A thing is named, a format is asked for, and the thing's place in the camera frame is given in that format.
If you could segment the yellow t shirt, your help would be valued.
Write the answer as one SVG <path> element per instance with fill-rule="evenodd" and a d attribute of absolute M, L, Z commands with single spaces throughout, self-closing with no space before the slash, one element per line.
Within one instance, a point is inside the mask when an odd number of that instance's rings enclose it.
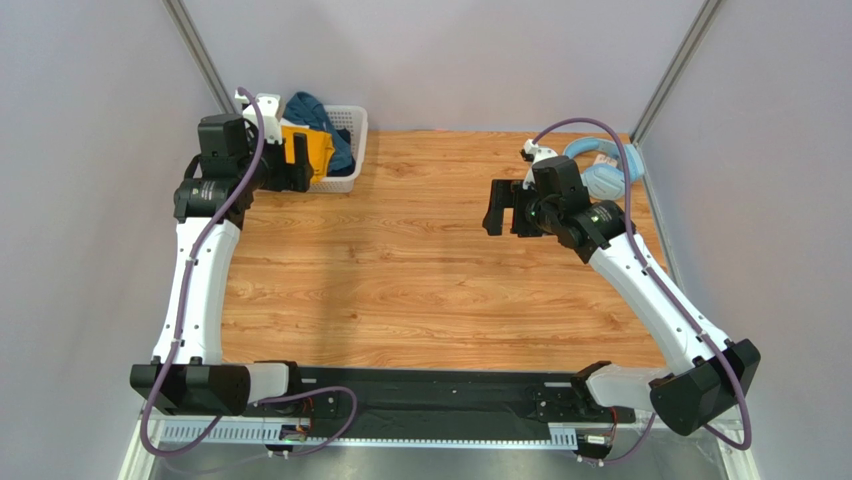
<path fill-rule="evenodd" d="M 312 171 L 311 184 L 319 183 L 327 175 L 328 168 L 335 153 L 333 138 L 330 133 L 314 130 L 304 126 L 281 125 L 282 139 L 285 141 L 284 155 L 287 165 L 296 164 L 294 139 L 297 134 L 303 134 L 307 140 L 307 160 Z"/>

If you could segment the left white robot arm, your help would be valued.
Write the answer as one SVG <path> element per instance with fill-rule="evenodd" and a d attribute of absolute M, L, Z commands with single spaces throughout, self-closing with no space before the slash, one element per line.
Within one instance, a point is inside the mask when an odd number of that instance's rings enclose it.
<path fill-rule="evenodd" d="M 166 415 L 239 416 L 287 395 L 292 361 L 227 364 L 222 316 L 228 273 L 258 190 L 304 192 L 313 175 L 308 137 L 285 136 L 237 114 L 200 120 L 200 151 L 174 193 L 177 258 L 169 306 L 149 362 L 131 368 L 131 387 Z"/>

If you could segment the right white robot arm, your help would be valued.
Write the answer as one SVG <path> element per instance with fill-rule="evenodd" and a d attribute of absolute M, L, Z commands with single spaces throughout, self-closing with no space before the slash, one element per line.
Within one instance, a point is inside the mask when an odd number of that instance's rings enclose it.
<path fill-rule="evenodd" d="M 482 226 L 503 232 L 551 235 L 602 276 L 642 322 L 665 360 L 662 369 L 599 361 L 571 383 L 590 408 L 653 412 L 673 432 L 688 436 L 738 406 L 761 354 L 749 339 L 733 341 L 685 297 L 661 270 L 642 236 L 613 201 L 592 201 L 576 162 L 566 156 L 535 161 L 533 182 L 495 179 Z"/>

